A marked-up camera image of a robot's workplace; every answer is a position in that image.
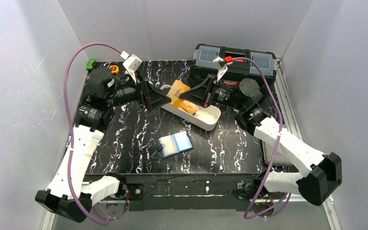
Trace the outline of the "orange card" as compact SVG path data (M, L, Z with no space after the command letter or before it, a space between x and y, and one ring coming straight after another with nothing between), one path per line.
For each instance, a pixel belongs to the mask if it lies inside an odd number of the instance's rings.
M187 112L188 114L195 115L199 110L199 106L190 101L183 100L179 105L179 109Z

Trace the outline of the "gold credit card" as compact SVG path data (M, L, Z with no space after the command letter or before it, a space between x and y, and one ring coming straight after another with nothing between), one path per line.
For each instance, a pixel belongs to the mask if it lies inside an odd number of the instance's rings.
M174 141L166 141L163 143L163 154L164 155L173 155L177 152L175 142Z
M182 103L183 99L180 99L180 94L186 92L190 89L189 86L181 82L180 80L175 80L169 89L167 96L171 98L172 107L178 108Z

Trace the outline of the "white oblong plastic tray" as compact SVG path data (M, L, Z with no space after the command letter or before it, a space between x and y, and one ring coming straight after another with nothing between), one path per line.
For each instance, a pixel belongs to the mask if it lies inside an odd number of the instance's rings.
M162 106L162 109L200 127L206 131L211 131L215 128L220 116L221 111L219 108L210 105L207 108L198 107L198 110L194 115L182 110L180 108L173 107L172 103L168 103Z

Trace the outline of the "blue leather card holder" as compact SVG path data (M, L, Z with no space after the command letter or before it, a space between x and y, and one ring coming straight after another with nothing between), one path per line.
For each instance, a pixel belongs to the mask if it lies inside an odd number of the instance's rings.
M161 137L157 140L157 151L161 154L163 159L193 149L193 142L186 130Z

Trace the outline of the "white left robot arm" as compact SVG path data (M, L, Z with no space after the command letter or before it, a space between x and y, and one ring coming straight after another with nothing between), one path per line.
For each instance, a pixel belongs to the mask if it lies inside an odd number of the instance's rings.
M127 179L118 173L106 173L87 185L83 185L83 180L115 116L115 107L130 102L152 111L170 103L171 99L139 72L119 77L109 68L100 67L89 73L86 91L71 122L65 156L48 187L37 191L37 203L51 213L81 223L98 202L111 195L128 194Z

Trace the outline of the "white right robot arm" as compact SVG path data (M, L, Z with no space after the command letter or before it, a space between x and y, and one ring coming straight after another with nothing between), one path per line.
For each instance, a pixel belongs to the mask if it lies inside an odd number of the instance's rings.
M180 98L203 108L211 102L238 110L238 126L262 142L276 147L298 172L271 171L266 180L255 179L266 192L283 192L301 195L309 203L320 206L342 183L342 159L334 152L325 154L307 145L282 127L259 105L263 98L259 84L250 78L243 79L237 88L230 89L217 83L212 76L201 84L180 94Z

